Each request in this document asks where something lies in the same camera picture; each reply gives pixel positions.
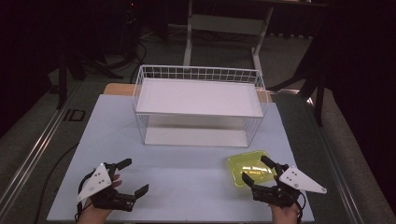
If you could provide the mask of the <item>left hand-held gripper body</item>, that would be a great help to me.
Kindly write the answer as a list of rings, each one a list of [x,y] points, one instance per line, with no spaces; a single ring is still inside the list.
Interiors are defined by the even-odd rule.
[[[136,200],[134,195],[118,193],[113,187],[116,163],[100,163],[91,173],[86,175],[78,187],[78,211],[82,210],[82,202],[88,198],[96,208],[131,212]]]

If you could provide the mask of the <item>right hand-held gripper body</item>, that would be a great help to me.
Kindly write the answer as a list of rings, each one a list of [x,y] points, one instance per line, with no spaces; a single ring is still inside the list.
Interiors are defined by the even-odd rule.
[[[327,193],[326,188],[295,166],[289,167],[276,163],[273,168],[276,170],[275,186],[265,187],[256,185],[254,182],[251,183],[254,201],[279,207],[291,207],[298,203],[303,190],[321,194]]]

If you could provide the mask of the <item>yellow-green plastic tray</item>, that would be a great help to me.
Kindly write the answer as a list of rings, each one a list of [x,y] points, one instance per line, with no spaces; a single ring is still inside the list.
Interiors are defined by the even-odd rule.
[[[262,156],[267,156],[263,150],[256,150],[246,153],[233,155],[227,159],[227,165],[233,177],[234,184],[245,187],[246,183],[242,179],[242,173],[246,173],[256,183],[272,181],[275,170],[269,168],[261,161]]]

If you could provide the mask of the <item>person's left hand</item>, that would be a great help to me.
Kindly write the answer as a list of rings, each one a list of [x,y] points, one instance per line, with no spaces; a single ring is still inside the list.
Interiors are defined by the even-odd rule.
[[[83,211],[78,217],[77,224],[105,224],[112,210],[96,208],[88,198],[84,204]]]

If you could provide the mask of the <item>person's right hand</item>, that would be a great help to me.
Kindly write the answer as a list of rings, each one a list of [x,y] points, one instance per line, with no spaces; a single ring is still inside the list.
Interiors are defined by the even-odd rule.
[[[273,224],[297,224],[299,208],[294,203],[290,207],[279,207],[270,204]]]

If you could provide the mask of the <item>pale blue table board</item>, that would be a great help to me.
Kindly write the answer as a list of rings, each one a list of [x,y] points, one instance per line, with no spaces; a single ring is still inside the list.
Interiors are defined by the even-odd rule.
[[[102,162],[132,159],[121,170],[120,192],[144,185],[148,193],[131,212],[115,211],[112,222],[268,223],[267,204],[256,202],[249,188],[238,188],[227,166],[236,148],[173,147],[143,144],[129,96],[99,96],[49,211],[50,221],[69,221],[77,212],[81,179]]]

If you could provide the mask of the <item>black stand legs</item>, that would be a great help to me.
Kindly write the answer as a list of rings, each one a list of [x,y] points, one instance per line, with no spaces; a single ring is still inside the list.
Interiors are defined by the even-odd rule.
[[[75,49],[58,48],[58,84],[51,89],[52,92],[58,95],[57,109],[61,109],[67,100],[67,71],[77,80],[83,80],[85,73],[81,63],[86,63],[88,66],[96,69],[100,73],[111,78],[120,78],[120,76],[112,73],[110,70],[95,62],[93,59],[85,56],[83,53]]]
[[[297,66],[294,75],[291,78],[269,88],[269,91],[280,91],[289,85],[304,79],[304,84],[300,88],[298,95],[301,98],[309,98],[314,92],[317,93],[314,117],[320,127],[323,126],[321,111],[323,107],[327,61],[327,54],[322,55],[318,48],[309,47]]]

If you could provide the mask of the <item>dark curtain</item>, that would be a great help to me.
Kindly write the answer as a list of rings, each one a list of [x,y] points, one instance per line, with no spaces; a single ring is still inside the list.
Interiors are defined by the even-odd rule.
[[[331,90],[388,203],[396,207],[396,0],[335,0]]]
[[[0,0],[0,138],[50,88],[59,0]]]

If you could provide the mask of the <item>metal floor rail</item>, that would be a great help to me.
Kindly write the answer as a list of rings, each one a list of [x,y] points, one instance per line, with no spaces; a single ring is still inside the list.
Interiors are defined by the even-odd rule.
[[[344,177],[344,172],[335,157],[332,144],[329,141],[325,130],[318,124],[316,118],[317,105],[311,98],[303,99],[303,102],[307,109],[308,116],[314,125],[315,131],[318,133],[318,139],[323,145],[324,160],[326,161],[326,166],[331,174],[334,192],[338,194],[338,197],[342,202],[342,208],[346,212],[347,219],[350,224],[364,224],[361,213],[356,204],[356,200],[352,195],[351,188],[349,187],[347,180]]]
[[[66,91],[64,104],[57,109],[58,96],[47,93],[0,139],[0,222],[7,216],[27,179],[35,169],[66,108],[80,89],[77,81]]]

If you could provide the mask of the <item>white metal desk frame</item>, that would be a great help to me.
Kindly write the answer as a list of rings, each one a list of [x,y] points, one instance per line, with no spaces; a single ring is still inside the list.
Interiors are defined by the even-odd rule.
[[[274,8],[269,7],[266,10],[263,20],[253,20],[195,14],[193,12],[193,1],[194,0],[189,0],[188,3],[187,42],[184,53],[183,65],[191,65],[192,31],[202,30],[240,35],[256,35],[258,37],[257,45],[253,47],[250,51],[254,68],[261,72],[262,64],[260,59],[260,51],[262,48],[263,40],[267,33],[270,20],[273,15]]]

